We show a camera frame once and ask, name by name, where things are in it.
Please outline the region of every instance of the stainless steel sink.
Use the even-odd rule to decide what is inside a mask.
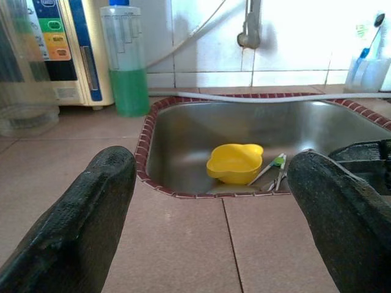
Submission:
[[[188,194],[248,192],[272,181],[272,170],[255,187],[222,186],[206,174],[211,151],[224,143],[258,143],[264,166],[280,153],[289,160],[312,148],[328,154],[354,142],[389,138],[391,132],[336,104],[181,103],[159,112],[147,174],[160,186]],[[281,190],[289,190],[284,180]]]

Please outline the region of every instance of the plastic container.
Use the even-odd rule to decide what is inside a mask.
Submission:
[[[141,11],[129,1],[110,1],[100,10],[109,75],[119,115],[137,117],[150,110],[144,47],[141,32]]]
[[[212,151],[206,163],[208,175],[227,184],[250,183],[260,172],[263,148],[260,145],[230,143]]]
[[[345,93],[376,93],[383,85],[391,59],[363,59],[354,72],[357,58],[350,64],[348,77],[345,82]]]
[[[391,9],[386,12],[386,18],[381,27],[381,41],[378,52],[378,58],[391,58]],[[391,67],[389,68],[383,85],[380,89],[383,92],[391,92]]]
[[[36,136],[59,121],[55,94],[26,1],[1,1],[0,12],[0,136]]]

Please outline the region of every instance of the pink floor tile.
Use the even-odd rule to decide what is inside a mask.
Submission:
[[[9,148],[14,143],[14,140],[0,140],[0,153]]]
[[[104,293],[240,293],[222,201],[180,200],[139,181]]]
[[[245,293],[338,292],[293,196],[224,204]]]
[[[0,265],[100,150],[136,139],[19,141],[0,153]]]
[[[114,106],[97,111],[91,107],[61,107],[59,120],[48,132],[27,139],[136,138],[144,123],[144,117],[119,117]]]

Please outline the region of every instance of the green liquid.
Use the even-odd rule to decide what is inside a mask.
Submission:
[[[110,70],[115,106],[119,115],[137,117],[150,110],[145,69],[132,71]]]

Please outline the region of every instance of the metal tongs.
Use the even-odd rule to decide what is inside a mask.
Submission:
[[[262,175],[264,175],[271,167],[280,167],[280,172],[279,172],[278,177],[271,183],[271,185],[268,189],[268,191],[270,191],[274,187],[276,187],[276,191],[278,191],[280,189],[281,180],[283,180],[287,176],[287,174],[285,173],[286,161],[287,161],[287,155],[284,153],[279,154],[248,185],[251,185],[254,182],[256,182],[256,180],[258,180]]]

